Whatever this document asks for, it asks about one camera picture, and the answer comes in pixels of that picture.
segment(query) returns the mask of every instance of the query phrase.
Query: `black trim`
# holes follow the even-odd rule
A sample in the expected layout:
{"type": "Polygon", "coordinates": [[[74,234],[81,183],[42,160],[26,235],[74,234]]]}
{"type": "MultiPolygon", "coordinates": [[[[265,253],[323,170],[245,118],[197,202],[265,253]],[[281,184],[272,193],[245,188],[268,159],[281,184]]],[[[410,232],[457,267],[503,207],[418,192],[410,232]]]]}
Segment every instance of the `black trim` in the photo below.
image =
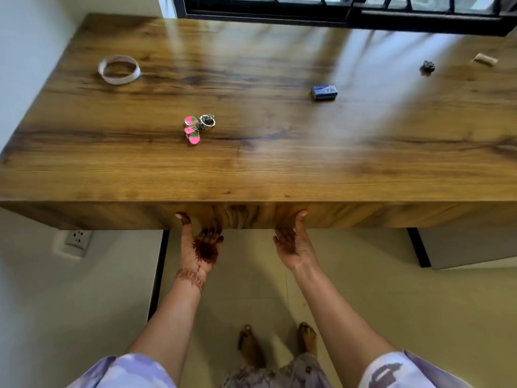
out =
{"type": "Polygon", "coordinates": [[[167,254],[167,244],[169,243],[170,230],[164,230],[162,235],[162,242],[160,244],[160,252],[158,253],[158,264],[156,266],[155,283],[152,286],[151,302],[149,304],[149,314],[147,321],[149,321],[158,308],[158,300],[160,299],[160,287],[163,276],[163,267],[165,266],[165,255],[167,254]]]}
{"type": "Polygon", "coordinates": [[[411,243],[413,244],[413,249],[415,249],[415,254],[417,255],[420,267],[429,268],[431,266],[431,262],[429,261],[429,256],[427,256],[427,252],[423,246],[422,238],[420,237],[418,229],[416,227],[408,227],[407,232],[410,235],[411,243]]]}
{"type": "Polygon", "coordinates": [[[174,0],[179,19],[348,27],[409,32],[443,32],[505,36],[517,25],[517,14],[501,11],[501,0],[485,13],[456,12],[455,0],[447,11],[414,10],[370,5],[366,0],[341,3],[285,2],[278,0],[174,0]]]}

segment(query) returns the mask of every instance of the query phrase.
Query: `person's right hand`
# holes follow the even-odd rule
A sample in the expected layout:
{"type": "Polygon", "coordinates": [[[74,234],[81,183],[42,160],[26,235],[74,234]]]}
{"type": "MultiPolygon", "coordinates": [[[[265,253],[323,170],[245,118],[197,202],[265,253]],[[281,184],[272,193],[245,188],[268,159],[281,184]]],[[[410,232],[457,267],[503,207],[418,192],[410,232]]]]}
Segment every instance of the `person's right hand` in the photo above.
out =
{"type": "Polygon", "coordinates": [[[317,264],[314,248],[303,223],[305,215],[307,215],[305,210],[296,215],[296,231],[291,228],[275,229],[276,236],[273,237],[273,241],[277,247],[278,256],[291,271],[294,271],[301,263],[317,264]]]}

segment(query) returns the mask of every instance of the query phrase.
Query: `person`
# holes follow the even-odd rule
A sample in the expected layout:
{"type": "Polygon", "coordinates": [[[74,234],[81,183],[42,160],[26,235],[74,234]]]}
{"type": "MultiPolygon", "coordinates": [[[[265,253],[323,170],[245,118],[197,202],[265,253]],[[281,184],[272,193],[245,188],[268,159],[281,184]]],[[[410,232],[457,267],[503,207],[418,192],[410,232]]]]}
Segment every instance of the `person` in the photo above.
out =
{"type": "MultiPolygon", "coordinates": [[[[296,215],[294,229],[276,229],[274,242],[278,256],[294,275],[307,301],[343,387],[469,386],[410,352],[397,351],[353,310],[318,264],[303,223],[306,215],[307,211],[296,215]]],[[[210,230],[193,237],[189,217],[183,213],[176,216],[183,225],[181,268],[171,290],[125,355],[100,360],[70,388],[180,385],[196,309],[223,236],[210,230]]],[[[266,367],[252,327],[245,326],[239,334],[238,349],[247,365],[230,372],[222,387],[330,388],[317,362],[316,332],[307,323],[298,327],[298,342],[300,354],[273,372],[266,367]]]]}

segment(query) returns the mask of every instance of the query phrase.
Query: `wooden surface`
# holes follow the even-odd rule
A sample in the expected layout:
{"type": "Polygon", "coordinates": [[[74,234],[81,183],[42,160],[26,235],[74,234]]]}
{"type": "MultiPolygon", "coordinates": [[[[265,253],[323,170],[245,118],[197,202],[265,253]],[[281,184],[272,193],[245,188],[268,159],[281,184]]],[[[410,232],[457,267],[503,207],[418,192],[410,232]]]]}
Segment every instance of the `wooden surface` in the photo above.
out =
{"type": "Polygon", "coordinates": [[[58,228],[301,208],[311,227],[513,226],[516,99],[515,38],[90,15],[2,154],[0,205],[58,228]],[[142,76],[105,83],[113,54],[142,76]],[[329,83],[336,101],[312,102],[329,83]],[[183,119],[204,113],[190,146],[183,119]]]}

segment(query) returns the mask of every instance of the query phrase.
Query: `black window frame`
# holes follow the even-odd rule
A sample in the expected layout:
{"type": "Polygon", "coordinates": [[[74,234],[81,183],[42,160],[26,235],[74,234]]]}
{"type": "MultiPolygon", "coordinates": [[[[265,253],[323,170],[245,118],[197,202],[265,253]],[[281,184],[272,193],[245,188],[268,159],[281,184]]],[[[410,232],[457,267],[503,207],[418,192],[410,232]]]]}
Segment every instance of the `black window frame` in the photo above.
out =
{"type": "Polygon", "coordinates": [[[407,0],[404,8],[366,4],[366,0],[327,3],[284,0],[174,0],[179,19],[303,26],[348,27],[407,32],[441,32],[505,36],[517,25],[517,0],[494,0],[490,13],[456,11],[449,0],[447,11],[420,11],[407,0]]]}

